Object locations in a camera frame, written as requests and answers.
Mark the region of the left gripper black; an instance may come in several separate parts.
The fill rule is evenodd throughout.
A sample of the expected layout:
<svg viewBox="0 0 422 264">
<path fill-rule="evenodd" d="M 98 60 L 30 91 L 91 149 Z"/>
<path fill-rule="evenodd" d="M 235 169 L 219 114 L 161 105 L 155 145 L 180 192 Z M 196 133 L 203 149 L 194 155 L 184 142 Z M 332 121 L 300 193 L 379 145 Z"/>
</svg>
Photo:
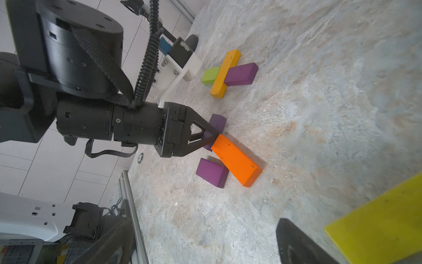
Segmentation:
<svg viewBox="0 0 422 264">
<path fill-rule="evenodd" d="M 113 150 L 94 152 L 95 140 L 114 140 L 133 148 L 153 145 L 160 157 L 183 157 L 214 143 L 220 135 L 195 110 L 172 102 L 164 108 L 148 102 L 129 108 L 103 100 L 62 99 L 57 106 L 57 129 L 70 145 L 78 138 L 88 139 L 85 154 L 90 158 L 130 156 Z"/>
</svg>

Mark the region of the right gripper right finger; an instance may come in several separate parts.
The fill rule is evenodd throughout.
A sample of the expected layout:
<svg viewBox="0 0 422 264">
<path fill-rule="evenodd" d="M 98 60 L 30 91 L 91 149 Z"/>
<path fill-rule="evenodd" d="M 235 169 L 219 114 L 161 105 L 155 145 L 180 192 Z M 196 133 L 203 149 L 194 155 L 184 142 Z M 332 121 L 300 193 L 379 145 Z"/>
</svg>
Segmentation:
<svg viewBox="0 0 422 264">
<path fill-rule="evenodd" d="M 289 219 L 279 220 L 276 239 L 282 264 L 338 264 Z"/>
</svg>

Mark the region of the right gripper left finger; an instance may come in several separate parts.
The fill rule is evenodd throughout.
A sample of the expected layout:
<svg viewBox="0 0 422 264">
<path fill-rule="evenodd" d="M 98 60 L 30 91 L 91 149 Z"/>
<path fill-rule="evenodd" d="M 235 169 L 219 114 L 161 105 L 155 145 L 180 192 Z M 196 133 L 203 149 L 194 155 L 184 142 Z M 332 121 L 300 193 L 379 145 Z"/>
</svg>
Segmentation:
<svg viewBox="0 0 422 264">
<path fill-rule="evenodd" d="M 135 235 L 130 218 L 122 218 L 73 264 L 128 264 L 134 252 Z"/>
</svg>

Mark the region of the orange block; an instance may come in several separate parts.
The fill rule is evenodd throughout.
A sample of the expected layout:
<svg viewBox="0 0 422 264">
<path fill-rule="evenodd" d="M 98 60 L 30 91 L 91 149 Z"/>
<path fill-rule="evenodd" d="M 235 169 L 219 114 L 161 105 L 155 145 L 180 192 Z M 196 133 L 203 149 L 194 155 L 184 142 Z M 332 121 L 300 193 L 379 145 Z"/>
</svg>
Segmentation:
<svg viewBox="0 0 422 264">
<path fill-rule="evenodd" d="M 263 169 L 223 134 L 219 134 L 212 151 L 244 187 L 250 188 Z"/>
</svg>

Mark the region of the lime green block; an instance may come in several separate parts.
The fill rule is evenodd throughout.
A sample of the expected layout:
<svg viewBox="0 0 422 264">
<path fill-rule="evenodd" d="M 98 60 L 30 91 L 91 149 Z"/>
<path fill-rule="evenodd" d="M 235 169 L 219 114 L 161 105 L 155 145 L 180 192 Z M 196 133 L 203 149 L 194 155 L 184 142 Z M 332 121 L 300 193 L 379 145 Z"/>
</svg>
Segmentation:
<svg viewBox="0 0 422 264">
<path fill-rule="evenodd" d="M 213 85 L 220 71 L 220 67 L 207 69 L 202 76 L 201 83 L 204 85 Z"/>
</svg>

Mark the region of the amber yellow long block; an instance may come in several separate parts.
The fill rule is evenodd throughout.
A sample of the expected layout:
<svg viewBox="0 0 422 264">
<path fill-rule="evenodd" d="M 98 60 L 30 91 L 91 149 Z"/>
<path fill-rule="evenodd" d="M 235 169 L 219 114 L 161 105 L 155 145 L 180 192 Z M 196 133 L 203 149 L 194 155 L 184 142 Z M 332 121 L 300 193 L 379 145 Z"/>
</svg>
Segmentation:
<svg viewBox="0 0 422 264">
<path fill-rule="evenodd" d="M 212 90 L 210 92 L 211 97 L 215 99 L 222 99 L 225 95 L 227 85 L 224 82 L 228 74 L 228 71 L 232 67 L 236 67 L 241 57 L 241 52 L 238 49 L 229 51 L 220 66 L 220 70 L 216 76 Z"/>
</svg>

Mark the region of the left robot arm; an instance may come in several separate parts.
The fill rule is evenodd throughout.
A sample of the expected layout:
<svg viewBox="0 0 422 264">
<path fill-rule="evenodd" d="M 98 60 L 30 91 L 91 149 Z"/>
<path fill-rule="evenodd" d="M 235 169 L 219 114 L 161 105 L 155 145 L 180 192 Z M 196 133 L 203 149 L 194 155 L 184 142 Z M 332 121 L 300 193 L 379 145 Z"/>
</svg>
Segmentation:
<svg viewBox="0 0 422 264">
<path fill-rule="evenodd" d="M 122 70 L 123 27 L 77 1 L 7 1 L 16 53 L 1 53 L 1 142 L 38 143 L 52 123 L 68 145 L 86 139 L 138 149 L 152 145 L 160 157 L 183 157 L 213 144 L 219 131 L 191 107 L 168 102 L 181 80 L 201 68 L 196 35 L 168 35 L 159 2 L 123 1 L 149 22 L 148 43 L 137 80 Z"/>
</svg>

